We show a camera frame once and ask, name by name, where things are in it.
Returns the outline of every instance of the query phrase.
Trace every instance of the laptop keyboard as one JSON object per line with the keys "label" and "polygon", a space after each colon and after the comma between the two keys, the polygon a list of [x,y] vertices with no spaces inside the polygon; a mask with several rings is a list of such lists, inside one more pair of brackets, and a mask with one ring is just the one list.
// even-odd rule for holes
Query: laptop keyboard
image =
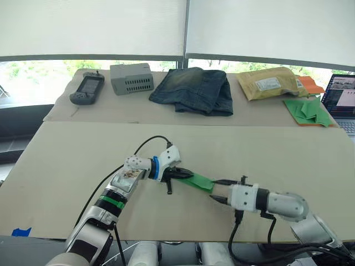
{"label": "laptop keyboard", "polygon": [[355,133],[355,121],[354,122],[339,122],[338,124],[341,128],[345,130],[346,133]]}

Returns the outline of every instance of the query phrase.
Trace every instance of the blue ring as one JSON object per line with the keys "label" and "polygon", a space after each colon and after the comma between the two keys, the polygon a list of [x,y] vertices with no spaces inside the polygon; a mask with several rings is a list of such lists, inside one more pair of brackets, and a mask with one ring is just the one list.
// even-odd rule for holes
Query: blue ring
{"label": "blue ring", "polygon": [[154,175],[154,180],[158,179],[158,174],[159,174],[159,160],[158,157],[153,156],[153,161],[155,162],[155,175]]}

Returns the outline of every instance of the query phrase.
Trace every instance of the ventilation grille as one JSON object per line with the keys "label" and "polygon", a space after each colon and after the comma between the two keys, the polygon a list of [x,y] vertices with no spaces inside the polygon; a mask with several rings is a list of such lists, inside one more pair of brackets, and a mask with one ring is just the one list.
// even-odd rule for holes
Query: ventilation grille
{"label": "ventilation grille", "polygon": [[124,83],[126,84],[126,90],[129,92],[152,89],[150,79],[126,80]]}

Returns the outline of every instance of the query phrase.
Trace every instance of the green band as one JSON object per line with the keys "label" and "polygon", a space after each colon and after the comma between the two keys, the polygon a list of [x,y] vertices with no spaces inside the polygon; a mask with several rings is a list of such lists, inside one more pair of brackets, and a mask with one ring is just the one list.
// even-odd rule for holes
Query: green band
{"label": "green band", "polygon": [[114,206],[120,208],[120,209],[123,209],[124,208],[124,203],[123,202],[119,202],[119,201],[115,201],[114,199],[110,198],[110,197],[107,197],[107,196],[100,196],[100,199],[104,200],[104,201],[107,201],[107,202],[110,202],[112,203]]}

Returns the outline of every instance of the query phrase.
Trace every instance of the black game controller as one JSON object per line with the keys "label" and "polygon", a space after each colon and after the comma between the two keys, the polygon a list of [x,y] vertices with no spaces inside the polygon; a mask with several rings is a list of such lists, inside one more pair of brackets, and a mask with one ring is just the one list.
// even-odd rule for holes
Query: black game controller
{"label": "black game controller", "polygon": [[83,77],[84,79],[80,83],[79,88],[69,96],[73,104],[89,105],[95,103],[105,83],[104,75],[99,74],[98,71],[96,73],[85,72]]}

